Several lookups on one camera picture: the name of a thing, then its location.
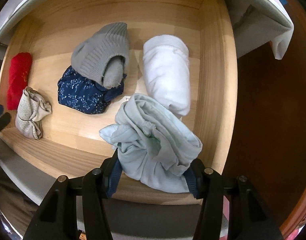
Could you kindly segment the beige lace underwear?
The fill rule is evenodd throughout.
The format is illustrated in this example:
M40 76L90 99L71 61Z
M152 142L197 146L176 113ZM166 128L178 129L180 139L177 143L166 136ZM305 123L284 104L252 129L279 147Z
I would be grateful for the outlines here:
M52 107L36 90L26 87L17 109L15 126L28 139L42 137L41 120L52 113Z

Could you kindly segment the red underwear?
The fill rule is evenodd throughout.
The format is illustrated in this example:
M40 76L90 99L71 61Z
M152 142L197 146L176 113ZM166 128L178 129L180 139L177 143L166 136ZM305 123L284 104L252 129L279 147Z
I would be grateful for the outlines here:
M18 53L10 61L8 90L7 90L7 109L14 111L22 96L22 91L27 87L28 76L32 65L32 55L30 53Z

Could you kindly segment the navy floral underwear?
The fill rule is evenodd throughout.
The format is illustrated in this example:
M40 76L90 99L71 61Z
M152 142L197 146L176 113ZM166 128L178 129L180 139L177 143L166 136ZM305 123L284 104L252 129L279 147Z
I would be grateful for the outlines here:
M123 94L125 78L124 74L120 85L107 89L69 66L57 83L58 103L84 114L102 114Z

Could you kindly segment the pale blue underwear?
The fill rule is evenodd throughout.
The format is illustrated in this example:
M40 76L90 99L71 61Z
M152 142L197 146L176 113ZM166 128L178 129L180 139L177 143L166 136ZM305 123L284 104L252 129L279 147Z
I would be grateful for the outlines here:
M114 124L99 135L117 149L129 178L167 193L189 191L184 172L201 152L202 142L155 99L133 94L121 104Z

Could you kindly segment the grey knit underwear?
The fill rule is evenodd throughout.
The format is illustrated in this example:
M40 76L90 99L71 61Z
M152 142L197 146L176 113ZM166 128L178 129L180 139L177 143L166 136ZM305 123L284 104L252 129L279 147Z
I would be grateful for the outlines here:
M71 66L76 72L106 89L120 85L128 62L129 41L124 22L105 25L71 55Z

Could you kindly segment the white underwear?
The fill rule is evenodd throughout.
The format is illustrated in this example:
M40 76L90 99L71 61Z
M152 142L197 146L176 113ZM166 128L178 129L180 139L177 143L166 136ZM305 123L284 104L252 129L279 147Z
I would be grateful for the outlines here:
M159 35L143 45L143 76L148 96L176 116L190 111L189 50L173 35Z

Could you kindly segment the white cabinet top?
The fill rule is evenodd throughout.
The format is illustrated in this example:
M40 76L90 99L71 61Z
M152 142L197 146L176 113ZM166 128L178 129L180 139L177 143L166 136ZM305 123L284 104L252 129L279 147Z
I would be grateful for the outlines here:
M0 41L33 8L44 0L6 0L0 10ZM286 53L294 24L279 0L231 0L229 15L233 22L237 55L241 57L270 41L273 54L280 60Z

